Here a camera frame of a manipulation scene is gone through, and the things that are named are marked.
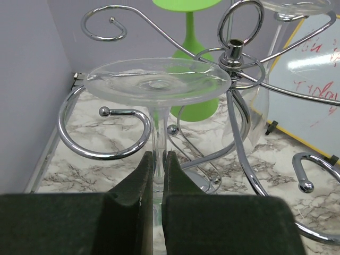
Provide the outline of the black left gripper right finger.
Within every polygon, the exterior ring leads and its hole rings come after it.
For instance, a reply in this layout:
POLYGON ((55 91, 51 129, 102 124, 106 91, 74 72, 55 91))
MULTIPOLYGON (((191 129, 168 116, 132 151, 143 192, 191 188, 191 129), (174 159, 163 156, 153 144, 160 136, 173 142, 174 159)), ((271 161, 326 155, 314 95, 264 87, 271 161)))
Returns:
POLYGON ((172 151, 166 158, 162 224, 168 254, 305 254, 284 200, 205 194, 172 151))

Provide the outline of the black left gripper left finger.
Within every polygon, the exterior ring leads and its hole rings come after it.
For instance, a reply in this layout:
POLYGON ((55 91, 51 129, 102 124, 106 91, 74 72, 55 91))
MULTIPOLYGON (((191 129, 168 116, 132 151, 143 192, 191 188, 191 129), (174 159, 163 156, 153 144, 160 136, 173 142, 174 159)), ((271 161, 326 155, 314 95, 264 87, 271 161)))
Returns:
POLYGON ((1 196, 1 254, 152 254, 153 157, 107 192, 1 196))

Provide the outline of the clear wine glass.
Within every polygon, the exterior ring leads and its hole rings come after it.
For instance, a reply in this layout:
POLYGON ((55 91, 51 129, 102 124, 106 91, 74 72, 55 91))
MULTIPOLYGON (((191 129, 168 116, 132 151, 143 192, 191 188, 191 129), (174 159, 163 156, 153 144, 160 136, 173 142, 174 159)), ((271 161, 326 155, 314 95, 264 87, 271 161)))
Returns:
POLYGON ((170 109, 220 96, 231 86, 230 75, 219 66, 192 59, 142 58, 102 65, 87 75, 84 86, 98 98, 148 109, 154 157, 153 220, 154 226, 160 226, 170 109))
POLYGON ((231 137, 234 126, 240 129, 241 138, 246 142, 245 150, 249 151, 255 147, 261 136, 261 131, 266 125, 269 112, 269 92, 267 89, 262 88, 262 84, 268 81, 270 68, 274 59, 308 41, 332 25, 336 19, 336 15, 332 12, 333 6, 333 1, 239 1, 234 3, 224 14, 218 27, 218 40, 223 47, 227 48, 227 53, 222 55, 219 61, 220 64, 229 66, 231 70, 234 71, 231 73, 234 81, 226 93, 229 116, 222 137, 224 154, 228 155, 236 150, 237 142, 231 137), (268 57, 261 61, 253 61, 253 64, 259 66, 260 80, 253 81, 250 84, 239 82, 241 77, 235 72, 242 68, 241 64, 232 65, 230 63, 231 61, 241 61, 242 56, 244 56, 242 48, 237 46, 238 41, 231 40, 234 49, 230 49, 226 44, 226 39, 223 38, 223 27, 226 20, 230 18, 233 11, 245 4, 255 5, 258 9, 259 17, 253 33, 241 42, 241 46, 249 43, 259 32, 264 20, 265 9, 274 11, 275 19, 281 22, 271 44, 268 57), (280 36, 284 33, 285 23, 324 13, 330 15, 330 21, 328 23, 297 42, 284 47, 282 50, 276 50, 280 36))

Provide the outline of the yellow framed whiteboard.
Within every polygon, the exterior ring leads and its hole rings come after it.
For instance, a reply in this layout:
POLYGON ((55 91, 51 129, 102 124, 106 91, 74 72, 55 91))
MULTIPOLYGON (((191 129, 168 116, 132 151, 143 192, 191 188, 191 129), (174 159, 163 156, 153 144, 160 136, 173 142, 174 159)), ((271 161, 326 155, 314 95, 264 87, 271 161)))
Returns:
MULTIPOLYGON (((339 19, 326 31, 278 57, 269 84, 339 100, 339 19)), ((269 93, 268 123, 332 162, 339 162, 339 107, 269 93)))

